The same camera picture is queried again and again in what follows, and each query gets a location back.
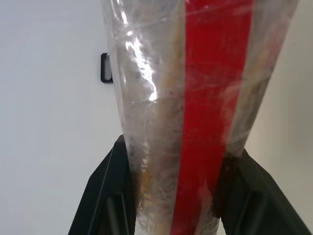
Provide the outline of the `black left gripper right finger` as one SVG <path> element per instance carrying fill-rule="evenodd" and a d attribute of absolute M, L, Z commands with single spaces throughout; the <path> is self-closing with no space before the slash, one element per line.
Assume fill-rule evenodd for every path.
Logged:
<path fill-rule="evenodd" d="M 222 211 L 227 235 L 309 235 L 272 176 L 244 151 Z"/>

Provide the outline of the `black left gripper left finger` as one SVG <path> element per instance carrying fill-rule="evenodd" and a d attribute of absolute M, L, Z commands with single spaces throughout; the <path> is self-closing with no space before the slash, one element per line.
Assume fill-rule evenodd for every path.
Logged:
<path fill-rule="evenodd" d="M 123 135 L 91 174 L 70 235 L 133 235 L 135 200 Z"/>

